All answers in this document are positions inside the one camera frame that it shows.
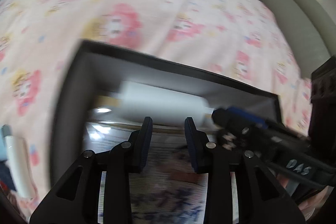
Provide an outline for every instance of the white wall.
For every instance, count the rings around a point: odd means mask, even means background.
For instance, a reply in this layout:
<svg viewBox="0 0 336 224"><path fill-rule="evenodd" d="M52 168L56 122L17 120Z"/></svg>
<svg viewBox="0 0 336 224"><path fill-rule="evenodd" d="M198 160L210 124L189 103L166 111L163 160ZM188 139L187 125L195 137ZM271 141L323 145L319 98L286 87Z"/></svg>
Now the white wall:
<svg viewBox="0 0 336 224"><path fill-rule="evenodd" d="M336 0L317 0L336 24Z"/></svg>

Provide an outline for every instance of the gray chair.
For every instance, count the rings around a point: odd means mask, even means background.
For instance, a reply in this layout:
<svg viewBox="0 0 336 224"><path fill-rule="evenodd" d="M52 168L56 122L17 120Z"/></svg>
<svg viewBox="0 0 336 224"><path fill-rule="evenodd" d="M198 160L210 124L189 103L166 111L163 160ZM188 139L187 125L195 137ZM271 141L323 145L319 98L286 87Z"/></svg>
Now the gray chair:
<svg viewBox="0 0 336 224"><path fill-rule="evenodd" d="M336 25L316 0L261 0L273 13L301 69L310 74L336 54Z"/></svg>

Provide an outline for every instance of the bright light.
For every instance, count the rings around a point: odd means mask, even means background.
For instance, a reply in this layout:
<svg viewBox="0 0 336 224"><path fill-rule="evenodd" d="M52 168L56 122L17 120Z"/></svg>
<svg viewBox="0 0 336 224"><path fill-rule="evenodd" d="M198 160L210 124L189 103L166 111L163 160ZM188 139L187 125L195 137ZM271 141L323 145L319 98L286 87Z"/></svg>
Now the bright light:
<svg viewBox="0 0 336 224"><path fill-rule="evenodd" d="M96 108L95 111L98 113L106 113L110 112L111 110L109 108Z"/></svg>
<svg viewBox="0 0 336 224"><path fill-rule="evenodd" d="M94 139L94 140L99 140L101 138L100 135L97 132L89 133L89 137L90 137L90 139Z"/></svg>
<svg viewBox="0 0 336 224"><path fill-rule="evenodd" d="M100 125L93 125L93 128L98 130L99 132L103 133L103 134L108 134L110 132L110 128L109 127L102 127Z"/></svg>

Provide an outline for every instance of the bedsheet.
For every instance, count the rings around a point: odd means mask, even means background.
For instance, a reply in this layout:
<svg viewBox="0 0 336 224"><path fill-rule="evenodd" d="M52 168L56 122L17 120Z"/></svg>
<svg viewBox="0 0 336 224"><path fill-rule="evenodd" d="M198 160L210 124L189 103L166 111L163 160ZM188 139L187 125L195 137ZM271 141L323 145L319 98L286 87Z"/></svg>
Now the bedsheet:
<svg viewBox="0 0 336 224"><path fill-rule="evenodd" d="M1 0L0 123L29 146L36 198L48 192L49 138L81 38L194 66L279 95L286 125L307 134L310 81L259 0Z"/></svg>

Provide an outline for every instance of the white roll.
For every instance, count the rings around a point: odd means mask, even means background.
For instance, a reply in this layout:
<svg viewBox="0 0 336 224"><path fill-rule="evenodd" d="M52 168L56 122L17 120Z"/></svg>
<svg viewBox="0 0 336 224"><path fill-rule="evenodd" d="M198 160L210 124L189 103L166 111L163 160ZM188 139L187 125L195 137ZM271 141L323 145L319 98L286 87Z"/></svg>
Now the white roll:
<svg viewBox="0 0 336 224"><path fill-rule="evenodd" d="M6 136L7 158L10 173L19 196L34 198L35 191L29 172L28 154L23 138Z"/></svg>
<svg viewBox="0 0 336 224"><path fill-rule="evenodd" d="M121 83L119 96L117 115L136 122L150 116L155 124L183 126L192 117L201 126L209 107L199 96L130 81Z"/></svg>

